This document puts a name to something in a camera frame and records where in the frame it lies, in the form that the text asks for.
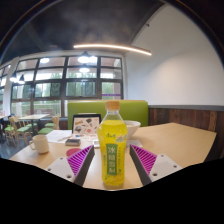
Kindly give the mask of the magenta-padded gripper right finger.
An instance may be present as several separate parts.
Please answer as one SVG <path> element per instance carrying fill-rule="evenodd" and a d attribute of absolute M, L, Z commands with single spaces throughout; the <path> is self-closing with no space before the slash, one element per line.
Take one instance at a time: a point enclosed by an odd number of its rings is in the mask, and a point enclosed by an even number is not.
<path fill-rule="evenodd" d="M 182 169 L 165 154 L 155 155 L 139 146 L 130 145 L 130 156 L 145 186 Z"/>

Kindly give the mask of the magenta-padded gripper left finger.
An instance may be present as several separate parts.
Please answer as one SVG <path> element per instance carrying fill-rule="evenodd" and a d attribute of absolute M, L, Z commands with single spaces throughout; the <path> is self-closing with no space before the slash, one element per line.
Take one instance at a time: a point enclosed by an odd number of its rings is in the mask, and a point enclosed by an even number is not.
<path fill-rule="evenodd" d="M 46 171 L 82 186 L 94 155 L 94 146 L 90 145 L 67 158 L 59 157 L 46 168 Z"/>

